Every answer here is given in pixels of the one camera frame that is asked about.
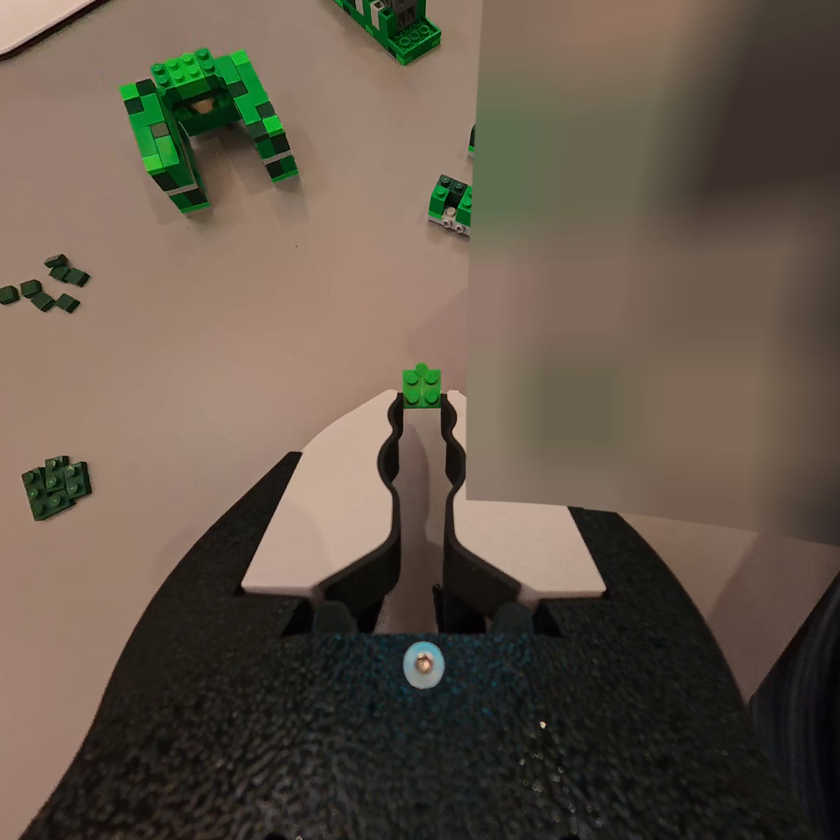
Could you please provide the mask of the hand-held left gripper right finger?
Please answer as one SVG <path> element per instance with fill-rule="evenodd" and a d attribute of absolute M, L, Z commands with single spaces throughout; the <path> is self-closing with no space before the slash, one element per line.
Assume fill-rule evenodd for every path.
<path fill-rule="evenodd" d="M 451 484 L 444 591 L 462 602 L 602 597 L 606 585 L 567 507 L 468 498 L 466 419 L 466 396 L 449 391 L 440 406 Z"/>

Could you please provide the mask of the U-shaped green brick assembly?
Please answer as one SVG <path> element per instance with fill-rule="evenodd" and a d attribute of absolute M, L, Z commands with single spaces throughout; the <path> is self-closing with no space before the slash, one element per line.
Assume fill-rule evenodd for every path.
<path fill-rule="evenodd" d="M 119 89 L 143 165 L 183 215 L 211 206 L 193 139 L 242 126 L 273 183 L 299 176 L 287 133 L 244 49 L 207 48 L 157 61 Z"/>

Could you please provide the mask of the grey desk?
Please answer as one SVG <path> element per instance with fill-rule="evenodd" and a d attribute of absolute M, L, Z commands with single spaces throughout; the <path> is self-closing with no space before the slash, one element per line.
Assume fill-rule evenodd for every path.
<path fill-rule="evenodd" d="M 111 2 L 2 66 L 2 838 L 813 838 L 690 597 L 621 513 L 838 541 L 838 2 L 429 2 L 399 66 L 333 2 Z M 247 51 L 299 176 L 119 89 Z M 470 236 L 431 223 L 441 174 Z M 573 516 L 560 633 L 286 635 L 239 594 L 288 451 L 403 367 L 467 477 Z M 86 461 L 34 521 L 21 475 Z"/>

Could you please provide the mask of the pile of dark green plates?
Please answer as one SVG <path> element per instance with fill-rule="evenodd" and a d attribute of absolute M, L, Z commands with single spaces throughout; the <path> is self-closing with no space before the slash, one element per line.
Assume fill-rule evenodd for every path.
<path fill-rule="evenodd" d="M 88 463 L 71 462 L 67 455 L 47 458 L 44 465 L 25 471 L 21 479 L 36 522 L 73 508 L 91 494 Z"/>

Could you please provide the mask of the green stepped brick assembly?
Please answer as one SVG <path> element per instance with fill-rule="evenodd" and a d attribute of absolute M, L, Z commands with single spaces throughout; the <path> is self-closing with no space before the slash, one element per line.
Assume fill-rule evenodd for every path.
<path fill-rule="evenodd" d="M 441 174 L 429 197 L 427 217 L 431 223 L 470 236 L 473 210 L 471 184 L 451 175 Z"/>

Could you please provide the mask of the person's dark ribbed sweater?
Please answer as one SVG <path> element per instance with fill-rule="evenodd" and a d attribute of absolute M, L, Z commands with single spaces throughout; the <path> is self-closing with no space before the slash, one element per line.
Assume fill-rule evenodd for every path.
<path fill-rule="evenodd" d="M 749 701 L 774 771 L 817 833 L 839 838 L 839 578 Z"/>

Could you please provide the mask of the small bright green plate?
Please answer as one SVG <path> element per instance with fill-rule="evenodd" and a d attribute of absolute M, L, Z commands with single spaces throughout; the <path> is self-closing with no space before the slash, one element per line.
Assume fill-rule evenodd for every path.
<path fill-rule="evenodd" d="M 404 409 L 439 408 L 441 395 L 441 370 L 419 363 L 412 369 L 402 371 Z"/>

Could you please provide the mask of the grey and green brick assembly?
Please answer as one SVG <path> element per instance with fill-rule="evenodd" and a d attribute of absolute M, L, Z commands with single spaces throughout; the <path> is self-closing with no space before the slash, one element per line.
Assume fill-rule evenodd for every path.
<path fill-rule="evenodd" d="M 402 66 L 439 46 L 441 31 L 426 17 L 426 1 L 335 1 Z"/>

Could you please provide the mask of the pile of dark green tiles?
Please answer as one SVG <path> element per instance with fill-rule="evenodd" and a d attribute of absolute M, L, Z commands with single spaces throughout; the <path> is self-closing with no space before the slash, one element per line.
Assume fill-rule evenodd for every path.
<path fill-rule="evenodd" d="M 17 285 L 1 287 L 1 306 L 7 308 L 20 301 L 30 302 L 39 312 L 59 310 L 73 313 L 81 302 L 77 290 L 84 288 L 91 274 L 76 265 L 67 255 L 58 253 L 44 260 L 45 278 L 32 278 Z"/>

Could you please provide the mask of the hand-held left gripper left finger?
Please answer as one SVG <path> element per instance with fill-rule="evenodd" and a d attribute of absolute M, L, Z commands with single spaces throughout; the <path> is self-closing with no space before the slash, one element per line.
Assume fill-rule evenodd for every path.
<path fill-rule="evenodd" d="M 377 459 L 396 396 L 383 391 L 306 444 L 241 581 L 246 593 L 320 597 L 328 580 L 385 542 L 393 497 Z"/>

